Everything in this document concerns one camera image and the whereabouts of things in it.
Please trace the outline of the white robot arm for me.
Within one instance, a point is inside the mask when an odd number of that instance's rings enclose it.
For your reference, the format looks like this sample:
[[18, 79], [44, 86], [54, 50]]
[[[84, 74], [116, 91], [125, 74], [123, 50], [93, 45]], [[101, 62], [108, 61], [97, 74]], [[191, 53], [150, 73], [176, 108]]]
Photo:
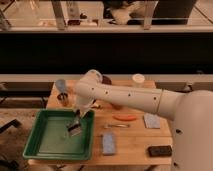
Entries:
[[213, 171], [213, 92], [107, 85], [97, 70], [73, 86], [75, 106], [85, 111], [94, 100], [142, 110], [173, 122], [171, 171]]

